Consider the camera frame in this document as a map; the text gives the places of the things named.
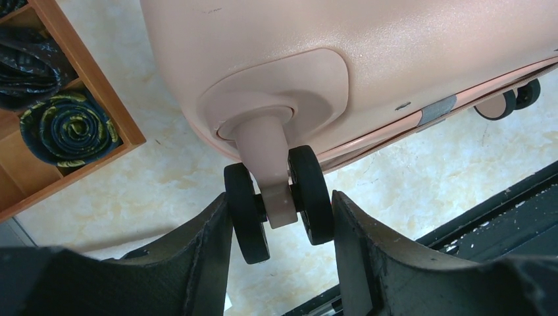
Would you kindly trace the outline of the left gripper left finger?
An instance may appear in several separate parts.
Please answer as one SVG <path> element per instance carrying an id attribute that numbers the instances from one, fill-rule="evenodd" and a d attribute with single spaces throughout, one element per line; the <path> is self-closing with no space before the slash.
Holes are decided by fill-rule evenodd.
<path id="1" fill-rule="evenodd" d="M 62 247 L 1 249 L 2 315 L 222 315 L 232 222 L 220 194 L 192 220 L 97 260 Z"/>

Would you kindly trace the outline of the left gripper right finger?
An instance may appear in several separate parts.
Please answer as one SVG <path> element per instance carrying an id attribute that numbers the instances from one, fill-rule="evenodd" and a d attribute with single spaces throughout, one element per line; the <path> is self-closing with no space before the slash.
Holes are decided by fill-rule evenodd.
<path id="1" fill-rule="evenodd" d="M 556 315 L 557 260 L 477 263 L 431 250 L 332 194 L 345 315 Z"/>

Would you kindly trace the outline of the pink suitcase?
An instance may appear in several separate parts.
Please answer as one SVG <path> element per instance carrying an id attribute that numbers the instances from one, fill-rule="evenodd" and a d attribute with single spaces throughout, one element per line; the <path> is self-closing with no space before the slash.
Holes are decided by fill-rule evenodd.
<path id="1" fill-rule="evenodd" d="M 263 227 L 334 237 L 324 173 L 476 107 L 533 103 L 557 68 L 556 1 L 142 1 L 157 68 L 224 170 L 248 264 Z"/>

